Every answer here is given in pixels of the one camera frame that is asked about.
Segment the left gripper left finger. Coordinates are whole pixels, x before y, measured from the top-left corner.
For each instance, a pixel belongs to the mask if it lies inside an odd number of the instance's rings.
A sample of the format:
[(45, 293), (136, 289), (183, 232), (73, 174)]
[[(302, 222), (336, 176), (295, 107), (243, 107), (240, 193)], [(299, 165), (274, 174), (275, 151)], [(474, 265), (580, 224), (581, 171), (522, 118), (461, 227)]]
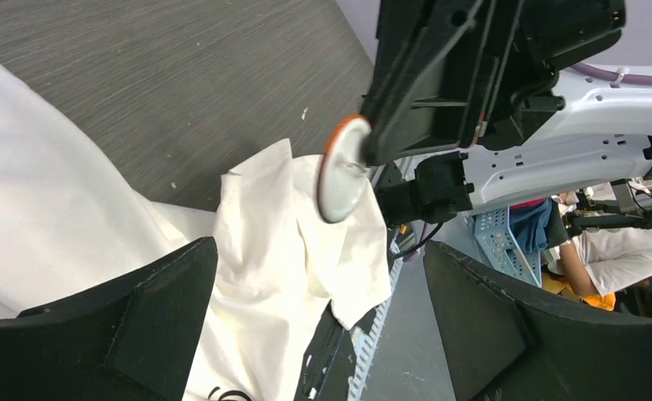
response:
[(0, 319), (0, 400), (180, 400), (215, 280), (202, 237), (83, 292)]

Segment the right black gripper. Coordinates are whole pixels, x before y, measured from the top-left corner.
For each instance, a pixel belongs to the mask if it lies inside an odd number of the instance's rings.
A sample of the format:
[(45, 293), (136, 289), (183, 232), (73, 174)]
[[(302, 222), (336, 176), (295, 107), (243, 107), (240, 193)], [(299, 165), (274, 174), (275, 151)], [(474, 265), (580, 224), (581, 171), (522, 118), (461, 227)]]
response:
[(522, 145), (566, 101), (559, 73), (614, 44), (623, 1), (383, 1), (371, 86), (369, 166), (409, 155)]

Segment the white floral t-shirt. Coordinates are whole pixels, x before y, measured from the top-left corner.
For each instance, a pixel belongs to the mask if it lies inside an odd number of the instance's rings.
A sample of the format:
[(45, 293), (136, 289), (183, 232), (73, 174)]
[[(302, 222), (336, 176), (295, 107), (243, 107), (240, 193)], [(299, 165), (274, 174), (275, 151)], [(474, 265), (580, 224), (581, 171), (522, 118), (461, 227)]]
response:
[(391, 295), (371, 188), (315, 206), (317, 155), (281, 140), (217, 212), (147, 200), (0, 64), (0, 400), (291, 400), (326, 309)]

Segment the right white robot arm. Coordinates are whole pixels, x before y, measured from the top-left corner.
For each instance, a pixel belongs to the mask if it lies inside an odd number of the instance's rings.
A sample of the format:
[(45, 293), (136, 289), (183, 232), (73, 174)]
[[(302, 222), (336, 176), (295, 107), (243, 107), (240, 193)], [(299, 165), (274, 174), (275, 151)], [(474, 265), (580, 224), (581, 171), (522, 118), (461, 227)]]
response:
[(360, 153), (371, 166), (432, 155), (378, 191), (385, 221), (652, 178), (652, 84), (580, 66), (625, 22), (622, 1), (382, 2)]

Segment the orange rimmed round brooch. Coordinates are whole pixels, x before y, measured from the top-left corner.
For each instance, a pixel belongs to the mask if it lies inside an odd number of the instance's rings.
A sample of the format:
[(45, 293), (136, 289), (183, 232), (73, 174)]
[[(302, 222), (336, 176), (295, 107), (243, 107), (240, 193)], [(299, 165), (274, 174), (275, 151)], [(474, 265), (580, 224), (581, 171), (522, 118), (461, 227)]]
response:
[(334, 129), (316, 180), (316, 206), (323, 221), (342, 222), (356, 209), (371, 172), (362, 155), (370, 135), (371, 125), (360, 114), (345, 118)]

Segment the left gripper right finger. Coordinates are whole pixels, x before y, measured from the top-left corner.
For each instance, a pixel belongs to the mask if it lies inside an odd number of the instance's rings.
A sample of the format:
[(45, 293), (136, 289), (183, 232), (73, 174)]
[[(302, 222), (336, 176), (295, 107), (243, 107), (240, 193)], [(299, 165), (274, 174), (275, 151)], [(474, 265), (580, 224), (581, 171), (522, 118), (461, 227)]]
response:
[(652, 400), (652, 318), (606, 312), (441, 242), (423, 258), (458, 400)]

